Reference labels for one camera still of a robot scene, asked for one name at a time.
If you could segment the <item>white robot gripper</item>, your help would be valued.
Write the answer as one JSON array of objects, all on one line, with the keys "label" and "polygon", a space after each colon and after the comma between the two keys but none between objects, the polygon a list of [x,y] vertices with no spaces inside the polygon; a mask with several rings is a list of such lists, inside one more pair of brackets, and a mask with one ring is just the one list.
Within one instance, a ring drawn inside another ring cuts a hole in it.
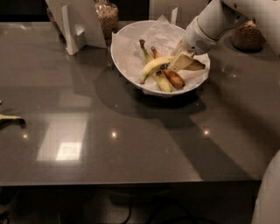
[{"label": "white robot gripper", "polygon": [[[182,39],[171,52],[175,56],[182,46],[196,55],[208,53],[218,40],[218,32],[213,24],[202,16],[197,16],[186,27]],[[168,66],[174,72],[185,69],[193,63],[193,57],[186,51],[178,53]]]}]

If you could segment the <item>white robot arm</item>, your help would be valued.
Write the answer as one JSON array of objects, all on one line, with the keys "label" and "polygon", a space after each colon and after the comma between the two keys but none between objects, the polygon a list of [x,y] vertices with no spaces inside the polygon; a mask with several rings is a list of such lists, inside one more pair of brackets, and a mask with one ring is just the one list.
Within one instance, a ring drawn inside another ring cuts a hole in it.
[{"label": "white robot arm", "polygon": [[[210,51],[221,36],[247,20],[256,22],[276,55],[280,55],[280,0],[212,0],[186,27],[173,52],[189,57]],[[280,224],[280,151],[262,177],[251,224]]]}]

